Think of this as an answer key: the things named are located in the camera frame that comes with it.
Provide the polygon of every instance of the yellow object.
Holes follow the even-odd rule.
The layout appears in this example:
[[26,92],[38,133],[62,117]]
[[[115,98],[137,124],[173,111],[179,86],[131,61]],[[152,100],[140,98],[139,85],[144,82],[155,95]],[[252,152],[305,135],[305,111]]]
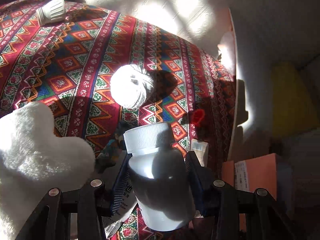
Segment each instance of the yellow object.
[[298,71],[290,63],[272,68],[273,130],[276,138],[320,126],[316,109]]

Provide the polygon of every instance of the ribbed white cap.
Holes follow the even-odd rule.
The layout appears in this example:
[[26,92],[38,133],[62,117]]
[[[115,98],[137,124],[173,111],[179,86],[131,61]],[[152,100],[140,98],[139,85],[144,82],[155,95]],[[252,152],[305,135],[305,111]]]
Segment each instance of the ribbed white cap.
[[145,148],[157,148],[163,144],[174,143],[172,128],[169,122],[158,122],[139,126],[124,133],[127,153]]

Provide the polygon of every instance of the patterned tablecloth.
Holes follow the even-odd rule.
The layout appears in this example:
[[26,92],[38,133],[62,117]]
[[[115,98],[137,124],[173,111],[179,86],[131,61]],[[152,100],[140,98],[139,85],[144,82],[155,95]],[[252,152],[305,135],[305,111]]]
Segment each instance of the patterned tablecloth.
[[[185,154],[192,138],[209,142],[208,166],[219,174],[232,132],[235,77],[193,44],[115,11],[66,2],[65,22],[39,27],[36,9],[47,2],[0,6],[0,117],[42,101],[52,109],[56,136],[81,137],[96,155],[120,119],[170,121],[174,147]],[[156,92],[137,111],[120,107],[110,94],[112,74],[126,64],[157,79]],[[195,127],[190,117],[198,108],[205,118]],[[145,226],[137,208],[114,239],[163,236]]]

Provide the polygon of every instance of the white yarn ball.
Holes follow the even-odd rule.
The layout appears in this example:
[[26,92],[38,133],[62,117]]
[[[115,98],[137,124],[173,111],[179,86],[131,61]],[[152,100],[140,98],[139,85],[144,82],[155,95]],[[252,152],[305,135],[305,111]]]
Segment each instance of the white yarn ball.
[[151,96],[155,82],[150,74],[135,64],[120,67],[111,77],[113,99],[122,107],[138,109]]

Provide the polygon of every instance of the silver rivet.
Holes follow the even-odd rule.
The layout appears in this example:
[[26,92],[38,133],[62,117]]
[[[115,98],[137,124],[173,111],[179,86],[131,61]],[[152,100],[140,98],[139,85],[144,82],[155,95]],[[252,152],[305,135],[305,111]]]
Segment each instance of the silver rivet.
[[266,195],[268,195],[268,192],[264,188],[259,188],[257,190],[257,193],[259,196],[262,196],[262,197],[265,197]]
[[57,188],[53,188],[49,191],[49,196],[54,197],[59,194],[59,190]]
[[102,181],[99,179],[94,179],[93,181],[91,181],[90,185],[92,187],[99,187],[102,184]]
[[223,187],[225,185],[224,181],[221,180],[221,179],[216,179],[214,182],[213,182],[213,185],[215,185],[216,187]]

